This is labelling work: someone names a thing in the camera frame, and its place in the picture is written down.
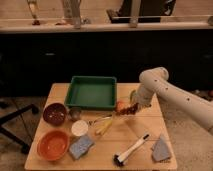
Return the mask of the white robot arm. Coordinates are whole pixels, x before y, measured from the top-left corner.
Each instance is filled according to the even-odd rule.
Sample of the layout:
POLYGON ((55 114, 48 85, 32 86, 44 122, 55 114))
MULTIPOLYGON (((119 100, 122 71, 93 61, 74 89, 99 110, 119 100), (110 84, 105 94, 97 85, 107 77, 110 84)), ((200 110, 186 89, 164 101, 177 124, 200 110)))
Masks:
POLYGON ((177 105, 202 128, 213 135, 213 103, 180 89, 168 82, 169 73, 164 67, 143 71, 134 101, 140 107, 149 106, 154 94, 177 105))

